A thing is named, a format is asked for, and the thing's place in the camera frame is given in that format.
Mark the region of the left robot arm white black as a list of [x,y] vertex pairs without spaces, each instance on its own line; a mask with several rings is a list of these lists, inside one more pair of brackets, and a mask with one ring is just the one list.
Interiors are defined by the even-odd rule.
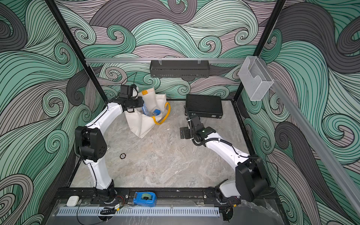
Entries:
[[133,113],[143,104],[144,101],[138,97],[138,87],[135,84],[122,85],[117,96],[107,101],[100,115],[86,126],[78,126],[75,130],[75,154],[90,170],[95,197],[105,204],[115,201],[116,190],[103,159],[107,152],[104,133],[124,111]]

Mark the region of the white earbuds case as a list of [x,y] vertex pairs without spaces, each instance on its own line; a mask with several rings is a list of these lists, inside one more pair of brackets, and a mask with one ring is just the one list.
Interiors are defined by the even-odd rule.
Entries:
[[71,196],[68,199],[66,206],[67,207],[75,207],[75,206],[77,206],[79,200],[80,200],[79,196]]

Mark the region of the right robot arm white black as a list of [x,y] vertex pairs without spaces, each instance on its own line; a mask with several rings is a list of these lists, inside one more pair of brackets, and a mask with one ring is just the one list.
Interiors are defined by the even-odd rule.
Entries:
[[249,155],[223,139],[215,129],[205,127],[196,114],[187,116],[187,127],[180,128],[181,139],[190,139],[195,146],[204,146],[217,153],[234,170],[234,180],[218,184],[215,196],[219,203],[252,202],[269,187],[264,162],[257,155]]

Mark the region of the black ribbed hard case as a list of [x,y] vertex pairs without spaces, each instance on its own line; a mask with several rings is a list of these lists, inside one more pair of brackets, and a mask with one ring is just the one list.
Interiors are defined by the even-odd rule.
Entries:
[[220,119],[223,116],[222,100],[220,96],[188,94],[186,96],[185,114],[198,115],[205,118]]

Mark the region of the aluminium wall rail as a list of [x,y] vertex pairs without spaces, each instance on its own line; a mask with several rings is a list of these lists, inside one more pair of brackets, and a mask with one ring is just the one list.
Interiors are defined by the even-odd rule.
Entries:
[[151,63],[151,61],[208,61],[210,64],[242,64],[245,58],[85,58],[87,64],[96,63]]

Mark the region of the black wall tray shelf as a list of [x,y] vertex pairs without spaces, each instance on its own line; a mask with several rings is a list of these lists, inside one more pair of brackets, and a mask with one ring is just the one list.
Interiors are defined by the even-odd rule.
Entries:
[[151,61],[150,74],[156,78],[199,78],[209,77],[208,61]]

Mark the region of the blue compass set case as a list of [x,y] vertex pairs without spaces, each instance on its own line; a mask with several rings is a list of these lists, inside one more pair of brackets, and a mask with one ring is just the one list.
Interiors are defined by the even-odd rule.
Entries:
[[144,104],[142,106],[142,111],[145,115],[151,116],[151,117],[158,116],[161,114],[161,110],[159,110],[157,107],[150,109],[146,104]]

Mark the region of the white canvas tote bag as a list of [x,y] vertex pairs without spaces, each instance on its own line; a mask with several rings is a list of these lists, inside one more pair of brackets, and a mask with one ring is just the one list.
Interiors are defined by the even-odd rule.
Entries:
[[161,125],[166,121],[171,112],[171,106],[167,102],[166,94],[157,94],[154,88],[141,91],[139,97],[142,97],[144,104],[150,109],[157,107],[161,110],[160,115],[153,117],[145,115],[142,108],[135,108],[134,112],[125,112],[127,124],[131,132],[142,139],[153,127]]

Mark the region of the black corner frame post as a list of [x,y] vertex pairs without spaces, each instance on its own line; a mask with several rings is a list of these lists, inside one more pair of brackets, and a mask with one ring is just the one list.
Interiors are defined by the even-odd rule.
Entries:
[[[261,21],[261,23],[259,25],[259,27],[263,28],[263,31],[262,31],[262,34],[260,36],[260,39],[256,45],[256,48],[255,48],[252,56],[257,56],[257,57],[261,58],[260,55],[265,48],[265,44],[267,43],[267,41],[270,37],[270,34],[275,27],[275,24],[279,18],[279,15],[280,15],[282,9],[285,6],[285,3],[286,3],[286,1],[274,1],[272,3],[270,15],[268,17],[265,17],[264,9],[258,10],[258,15],[264,17],[264,19]],[[236,102],[236,103],[239,102],[242,92],[246,92],[246,91],[241,82],[241,84],[233,98],[234,102]]]

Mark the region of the clear acrylic wall holder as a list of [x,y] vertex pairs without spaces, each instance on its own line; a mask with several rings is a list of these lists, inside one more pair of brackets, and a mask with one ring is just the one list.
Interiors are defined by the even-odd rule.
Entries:
[[238,76],[251,101],[261,101],[274,83],[267,64],[257,56],[245,59]]

